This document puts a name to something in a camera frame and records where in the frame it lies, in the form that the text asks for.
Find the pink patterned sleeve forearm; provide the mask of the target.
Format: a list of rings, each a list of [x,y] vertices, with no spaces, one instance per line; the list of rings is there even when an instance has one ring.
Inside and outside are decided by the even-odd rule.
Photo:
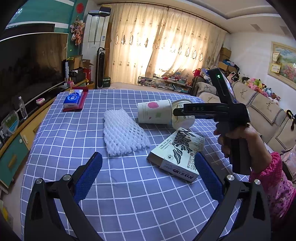
[[[271,153],[271,163],[260,173],[252,172],[249,181],[258,179],[267,197],[269,213],[273,220],[283,218],[295,198],[295,188],[282,170],[282,160],[277,152]]]

